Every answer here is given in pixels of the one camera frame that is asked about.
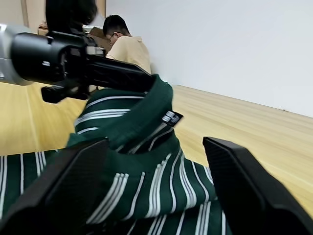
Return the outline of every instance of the green fabric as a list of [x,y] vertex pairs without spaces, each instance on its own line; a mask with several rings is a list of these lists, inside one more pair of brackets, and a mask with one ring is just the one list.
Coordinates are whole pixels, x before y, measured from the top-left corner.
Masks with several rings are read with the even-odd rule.
[[[155,79],[147,94],[96,92],[75,122],[68,146],[110,140],[101,187],[87,221],[90,232],[100,227],[106,234],[121,235],[231,234],[210,170],[186,159],[173,128],[161,121],[172,109],[173,90],[159,76]],[[0,197],[3,214],[18,198],[20,186],[26,188],[39,177],[53,153],[24,154],[23,169],[20,155],[1,158],[3,169],[5,159],[9,168],[19,166],[7,174],[4,200]]]

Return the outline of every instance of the white stripe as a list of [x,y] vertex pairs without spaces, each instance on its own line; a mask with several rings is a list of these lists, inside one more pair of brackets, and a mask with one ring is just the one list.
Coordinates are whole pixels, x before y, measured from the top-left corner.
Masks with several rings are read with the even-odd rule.
[[112,115],[103,115],[103,116],[95,116],[95,117],[87,117],[81,120],[76,120],[74,126],[76,127],[78,124],[85,122],[85,121],[89,121],[89,120],[94,120],[94,119],[103,119],[103,118],[118,118],[123,116],[125,113],[116,113],[116,114],[112,114]]
[[194,173],[195,173],[195,176],[197,178],[197,181],[199,182],[199,184],[201,185],[203,191],[204,191],[204,194],[205,194],[205,202],[208,202],[209,201],[209,192],[207,191],[206,187],[204,186],[204,184],[201,182],[200,178],[199,178],[199,175],[197,174],[197,170],[196,170],[196,166],[194,164],[194,162],[191,162],[192,164],[192,168],[194,169]]
[[121,113],[121,112],[128,112],[130,109],[103,109],[103,110],[97,110],[90,113],[86,113],[79,117],[78,119],[83,119],[85,117],[93,116],[93,115],[103,115],[107,113]]
[[98,99],[94,102],[91,102],[90,104],[86,105],[85,109],[89,108],[90,106],[92,106],[94,104],[100,103],[100,102],[105,101],[105,100],[110,100],[110,99],[143,99],[143,98],[144,97],[142,97],[142,96],[110,96],[110,97],[105,97],[102,99]]
[[136,222],[137,222],[137,220],[135,220],[135,222],[133,223],[131,229],[129,229],[127,235],[131,235],[131,233],[132,233],[132,231],[133,231],[133,229],[134,229],[134,227],[135,227],[135,225],[136,225]]
[[85,133],[85,132],[87,132],[87,131],[94,131],[94,130],[98,130],[98,129],[99,129],[98,127],[86,128],[86,129],[84,129],[84,130],[81,130],[81,131],[77,132],[76,134],[77,134],[77,135],[80,135],[80,134]]
[[155,228],[153,229],[152,235],[156,235],[156,232],[158,231],[158,228],[160,226],[162,218],[163,218],[163,216],[158,217],[158,220],[157,220],[157,223],[155,225]]
[[176,162],[177,162],[180,154],[181,154],[181,148],[179,148],[178,154],[177,154],[177,156],[174,160],[174,163],[172,165],[172,171],[171,171],[171,176],[170,176],[170,191],[171,191],[172,200],[173,200],[171,213],[174,213],[174,211],[176,210],[176,197],[175,197],[175,192],[174,192],[174,188],[173,188],[173,177],[174,177],[175,165],[176,165]]
[[154,187],[155,187],[155,181],[157,178],[159,172],[159,164],[157,165],[156,169],[155,169],[155,174],[153,175],[153,179],[152,179],[152,183],[150,186],[150,192],[149,192],[149,210],[148,213],[146,214],[145,218],[150,217],[152,210],[153,210],[153,203],[152,203],[152,199],[153,199],[153,191],[154,191]]
[[108,113],[99,113],[99,114],[93,114],[93,115],[84,115],[83,117],[77,118],[77,121],[81,121],[90,117],[98,117],[98,116],[106,116],[106,115],[114,115],[114,114],[125,114],[127,112],[108,112]]
[[226,235],[226,217],[224,211],[222,211],[222,235]]
[[182,173],[183,173],[183,176],[184,176],[184,178],[185,178],[187,187],[188,187],[188,189],[190,190],[190,193],[191,193],[191,198],[192,198],[192,200],[191,200],[191,205],[190,205],[190,207],[192,208],[192,207],[194,207],[194,206],[196,205],[196,203],[197,203],[197,196],[196,196],[196,193],[195,193],[194,189],[192,188],[192,185],[191,185],[191,183],[190,183],[190,181],[189,181],[189,179],[188,179],[187,172],[186,172],[186,169],[185,169],[185,161],[184,161],[184,160],[182,160],[182,169],[183,169]]
[[209,229],[210,210],[211,210],[211,202],[208,202],[207,207],[206,207],[206,215],[205,215],[205,221],[204,221],[204,227],[203,227],[203,235],[207,235],[207,232]]
[[155,211],[157,210],[157,183],[159,181],[160,173],[162,171],[162,164],[157,165],[157,168],[158,168],[158,170],[157,170],[156,181],[155,181],[155,184],[153,187],[153,197],[152,197],[153,208],[152,208],[150,217],[155,217],[154,214],[155,214]]
[[189,190],[187,190],[184,178],[183,178],[183,173],[182,173],[182,161],[183,161],[183,155],[180,158],[180,165],[179,165],[179,178],[181,181],[181,185],[185,191],[186,194],[186,198],[187,198],[187,203],[186,203],[186,207],[185,208],[190,208],[190,194],[189,194]]
[[166,168],[166,164],[167,164],[167,162],[168,162],[168,160],[170,159],[171,156],[172,156],[171,153],[169,155],[167,155],[165,161],[163,161],[163,163],[162,163],[163,166],[161,168],[161,173],[159,175],[157,188],[156,188],[156,209],[155,209],[154,216],[158,216],[160,214],[160,212],[161,212],[161,199],[160,199],[161,182],[162,182],[162,177],[163,177],[164,170]]
[[44,163],[44,167],[45,167],[45,165],[47,165],[47,162],[45,161],[45,152],[41,152],[41,155],[43,157],[43,163]]
[[166,135],[166,134],[172,132],[172,130],[173,130],[173,128],[171,128],[171,129],[169,129],[168,131],[166,131],[166,132],[164,132],[164,133],[158,135],[157,137],[155,137],[155,138],[152,140],[151,145],[150,145],[148,151],[151,151],[151,149],[153,148],[153,145],[155,144],[155,142],[157,141],[158,138],[160,138],[160,137],[162,137],[162,136],[164,136],[164,135]]
[[119,175],[120,174],[116,174],[115,177],[114,177],[114,180],[113,180],[113,183],[111,185],[111,188],[109,189],[107,195],[104,197],[104,199],[102,200],[101,204],[97,207],[97,209],[92,213],[92,215],[90,216],[90,218],[87,220],[87,224],[89,223],[93,223],[95,217],[99,214],[99,212],[101,211],[101,209],[104,207],[104,205],[108,202],[108,200],[112,197],[115,189],[116,189],[116,186],[117,186],[117,183],[118,183],[118,180],[119,180]]
[[207,211],[207,203],[204,203],[203,211],[202,211],[202,215],[201,215],[200,231],[199,231],[199,234],[201,234],[201,235],[204,235],[203,229],[204,229],[206,211]]
[[163,229],[163,226],[164,226],[164,223],[165,223],[166,217],[167,217],[167,215],[164,215],[164,216],[163,216],[163,218],[162,218],[162,222],[161,222],[161,224],[160,224],[159,228],[157,229],[156,234],[154,234],[154,235],[160,235],[160,233],[162,232],[162,229]]
[[145,138],[142,142],[140,142],[136,147],[132,148],[131,150],[129,150],[129,154],[130,153],[135,153],[137,152],[137,150],[145,143],[147,142],[149,139],[151,139],[154,135],[156,135],[158,132],[160,132],[161,130],[163,130],[165,127],[167,127],[167,124],[162,123],[160,126],[157,127],[157,129],[151,134],[149,135],[147,138]]
[[203,166],[203,167],[204,167],[204,171],[205,171],[205,174],[206,174],[207,178],[209,179],[211,184],[214,185],[213,179],[212,179],[212,175],[211,175],[211,170],[209,168],[207,168],[206,166]]
[[38,156],[39,156],[40,170],[41,170],[41,172],[43,172],[44,164],[43,164],[43,157],[41,155],[41,152],[38,152]]
[[35,158],[36,158],[36,168],[37,168],[37,176],[40,176],[40,164],[39,164],[39,157],[38,157],[38,153],[35,152]]
[[3,159],[3,156],[0,156],[0,192],[1,192],[1,189],[2,189],[2,184],[3,184],[3,168],[4,168],[4,159]]
[[201,222],[202,222],[202,212],[203,212],[204,205],[200,205],[199,213],[198,213],[198,219],[197,219],[197,225],[196,225],[196,232],[195,235],[199,235]]
[[119,146],[115,151],[116,151],[116,152],[119,152],[119,151],[121,151],[123,148],[124,148],[124,145],[121,145],[121,146]]
[[104,207],[101,209],[100,213],[95,218],[95,223],[101,222],[102,215],[106,212],[106,210],[109,208],[110,204],[114,201],[114,198],[117,196],[119,189],[121,188],[121,185],[123,183],[124,174],[120,174],[117,182],[116,189],[114,190],[114,193],[112,194],[111,198],[108,200],[108,202],[104,205]]
[[3,182],[2,182],[1,196],[0,196],[0,219],[2,219],[2,216],[3,216],[3,205],[4,205],[7,171],[8,171],[7,156],[3,156]]
[[113,202],[112,203],[108,203],[109,208],[106,209],[104,208],[103,211],[105,212],[105,214],[102,216],[100,222],[103,222],[104,220],[106,220],[108,218],[108,216],[111,214],[111,212],[114,210],[114,208],[116,207],[116,205],[118,204],[119,200],[121,199],[126,184],[127,184],[127,180],[128,180],[129,175],[125,174],[125,176],[123,176],[123,180],[122,180],[122,185],[121,187],[118,189],[118,194],[115,196],[113,196]]
[[24,193],[24,160],[23,160],[23,154],[20,155],[21,159],[21,182],[20,182],[20,192],[21,195]]
[[152,232],[153,232],[153,230],[154,230],[154,228],[155,228],[155,226],[156,226],[156,222],[157,222],[157,220],[159,220],[159,219],[160,219],[159,217],[156,217],[156,218],[154,219],[154,221],[153,221],[153,223],[152,223],[152,225],[151,225],[151,227],[150,227],[150,229],[149,229],[147,235],[151,235],[151,234],[152,234]]
[[179,225],[178,225],[178,228],[177,228],[177,231],[176,231],[176,235],[180,235],[181,228],[182,228],[182,223],[184,221],[184,218],[185,218],[185,211],[181,214]]
[[132,215],[134,214],[135,206],[136,206],[136,201],[137,201],[137,197],[138,197],[138,195],[139,195],[139,193],[140,193],[140,190],[141,190],[141,187],[142,187],[142,183],[143,183],[143,180],[144,180],[144,178],[145,178],[145,174],[146,174],[145,172],[143,172],[143,173],[141,174],[141,178],[140,178],[140,181],[139,181],[139,185],[138,185],[136,194],[135,194],[135,196],[134,196],[134,198],[133,198],[133,201],[132,201],[131,210],[129,211],[128,215],[127,215],[125,218],[123,218],[122,220],[128,220],[128,219],[130,219],[130,218],[132,217]]

